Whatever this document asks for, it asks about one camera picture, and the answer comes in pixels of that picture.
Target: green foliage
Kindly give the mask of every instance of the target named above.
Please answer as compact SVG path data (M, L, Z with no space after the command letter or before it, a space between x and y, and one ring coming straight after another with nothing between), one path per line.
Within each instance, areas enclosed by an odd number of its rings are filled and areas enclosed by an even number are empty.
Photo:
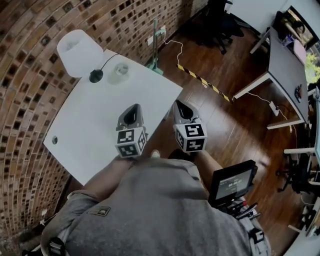
M308 53L305 63L305 75L308 84L317 82L320 79L320 67L316 66L318 57L315 54Z

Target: shirt logo patch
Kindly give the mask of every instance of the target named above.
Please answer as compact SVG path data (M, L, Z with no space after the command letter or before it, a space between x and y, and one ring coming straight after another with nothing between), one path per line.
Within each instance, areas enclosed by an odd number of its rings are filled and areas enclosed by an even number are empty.
M101 217L105 217L109 213L110 209L111 209L110 207L99 207L97 209L90 210L88 213L93 214L93 215L98 215Z

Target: foot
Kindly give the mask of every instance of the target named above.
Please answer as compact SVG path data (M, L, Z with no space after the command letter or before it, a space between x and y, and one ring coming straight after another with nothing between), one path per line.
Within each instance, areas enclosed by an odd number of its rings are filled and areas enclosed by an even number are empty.
M158 150L153 150L151 153L151 158L160 158L160 152Z

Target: lamp base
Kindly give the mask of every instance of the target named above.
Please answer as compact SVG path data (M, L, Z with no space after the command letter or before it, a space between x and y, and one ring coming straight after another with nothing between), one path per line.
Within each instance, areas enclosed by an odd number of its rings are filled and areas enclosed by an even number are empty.
M89 80L91 83L97 83L102 79L103 76L104 73L101 69L95 69L90 73Z

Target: monitor screen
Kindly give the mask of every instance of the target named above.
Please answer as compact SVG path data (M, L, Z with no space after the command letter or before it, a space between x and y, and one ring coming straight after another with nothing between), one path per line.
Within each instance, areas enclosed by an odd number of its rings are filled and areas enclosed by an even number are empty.
M250 181L252 170L248 170L235 176L223 179L219 182L216 200L244 190Z

